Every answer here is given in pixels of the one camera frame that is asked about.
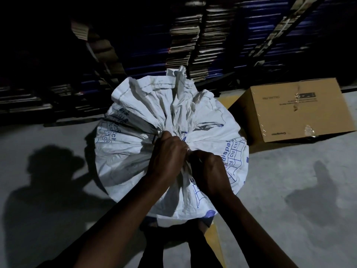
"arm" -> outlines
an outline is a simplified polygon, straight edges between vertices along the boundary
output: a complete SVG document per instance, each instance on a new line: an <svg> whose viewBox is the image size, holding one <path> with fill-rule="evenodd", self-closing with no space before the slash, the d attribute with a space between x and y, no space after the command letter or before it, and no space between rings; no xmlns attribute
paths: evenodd
<svg viewBox="0 0 357 268"><path fill-rule="evenodd" d="M93 227L52 262L56 267L114 268L151 207L181 171L187 145L167 131L158 139L147 174Z"/></svg>
<svg viewBox="0 0 357 268"><path fill-rule="evenodd" d="M297 268L234 195L220 156L197 150L190 163L197 186L229 226L249 267Z"/></svg>

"box top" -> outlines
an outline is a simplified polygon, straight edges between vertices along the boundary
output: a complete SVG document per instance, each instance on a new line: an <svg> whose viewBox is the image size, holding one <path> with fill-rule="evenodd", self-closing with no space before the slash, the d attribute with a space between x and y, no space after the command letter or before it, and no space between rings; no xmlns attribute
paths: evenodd
<svg viewBox="0 0 357 268"><path fill-rule="evenodd" d="M264 142L354 131L335 78L252 86Z"/></svg>

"person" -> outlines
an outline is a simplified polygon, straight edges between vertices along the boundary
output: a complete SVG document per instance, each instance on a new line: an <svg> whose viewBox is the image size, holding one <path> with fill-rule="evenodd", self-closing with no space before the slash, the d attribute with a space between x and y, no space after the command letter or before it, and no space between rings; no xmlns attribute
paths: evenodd
<svg viewBox="0 0 357 268"><path fill-rule="evenodd" d="M154 146L146 175L133 189L94 226L45 267L114 268L123 259L126 244L140 226L150 208L165 193L188 160L192 175L199 189L211 200L221 214L247 260L249 267L297 267L274 240L263 230L253 216L232 192L220 156L196 150L188 155L188 147L179 137L164 131ZM191 250L191 266L221 267L214 252L207 244L203 232L195 228L197 221L188 221L171 233L186 233ZM147 246L139 267L163 267L163 247L167 235L160 229L146 225Z"/></svg>

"person's left hand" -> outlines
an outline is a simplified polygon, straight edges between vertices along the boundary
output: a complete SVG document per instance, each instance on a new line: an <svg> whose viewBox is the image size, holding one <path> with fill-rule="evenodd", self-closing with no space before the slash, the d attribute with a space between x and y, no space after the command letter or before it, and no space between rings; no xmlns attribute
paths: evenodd
<svg viewBox="0 0 357 268"><path fill-rule="evenodd" d="M187 151L184 141L164 131L156 140L146 175L158 178L160 183L169 187L180 173Z"/></svg>

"forearm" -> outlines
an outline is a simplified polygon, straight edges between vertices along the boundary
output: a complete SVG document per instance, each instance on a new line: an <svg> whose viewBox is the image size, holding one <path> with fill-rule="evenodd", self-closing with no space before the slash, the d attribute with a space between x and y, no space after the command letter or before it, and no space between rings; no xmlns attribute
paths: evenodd
<svg viewBox="0 0 357 268"><path fill-rule="evenodd" d="M150 176L139 183L54 262L66 267L112 268L145 215L165 192Z"/></svg>
<svg viewBox="0 0 357 268"><path fill-rule="evenodd" d="M225 220L250 267L297 267L233 193L212 202Z"/></svg>

